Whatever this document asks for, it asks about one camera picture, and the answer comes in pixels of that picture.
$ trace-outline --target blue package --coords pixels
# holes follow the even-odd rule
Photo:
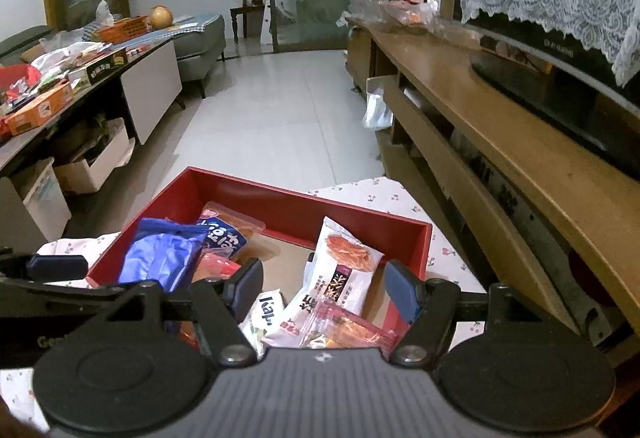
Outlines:
[[[155,279],[165,292],[189,280],[209,227],[181,225],[165,219],[144,217],[138,223],[127,250],[118,281],[129,283]]]

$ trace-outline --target wooden tv stand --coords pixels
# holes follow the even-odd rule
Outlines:
[[[575,329],[504,209],[442,129],[398,87],[402,75],[573,247],[640,335],[640,184],[481,80],[469,65],[469,50],[430,34],[354,26],[347,69],[355,84],[364,90],[368,77],[394,75],[385,84],[385,101],[395,115],[391,140],[385,134],[378,139],[387,174],[403,183],[456,246],[444,189],[499,280]],[[407,163],[412,146],[426,160],[426,174]],[[626,346],[613,362],[640,350]]]

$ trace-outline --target black circular disc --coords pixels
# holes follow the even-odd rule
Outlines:
[[[45,414],[68,428],[130,433],[186,411],[207,382],[205,358],[185,342],[60,344],[36,364]]]
[[[548,344],[543,334],[530,334],[527,342],[486,335],[462,342],[442,359],[438,381],[446,398],[476,420],[525,433],[589,423],[615,386],[598,350],[577,338]]]

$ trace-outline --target metal screw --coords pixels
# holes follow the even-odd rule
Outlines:
[[[427,350],[420,346],[403,346],[395,352],[395,355],[404,364],[414,364],[427,358]]]
[[[240,364],[251,358],[252,351],[242,344],[232,344],[223,348],[220,358],[228,364]]]

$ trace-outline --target white bin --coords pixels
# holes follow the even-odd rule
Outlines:
[[[53,158],[40,160],[11,177],[23,205],[48,241],[60,239],[71,219],[52,166]]]

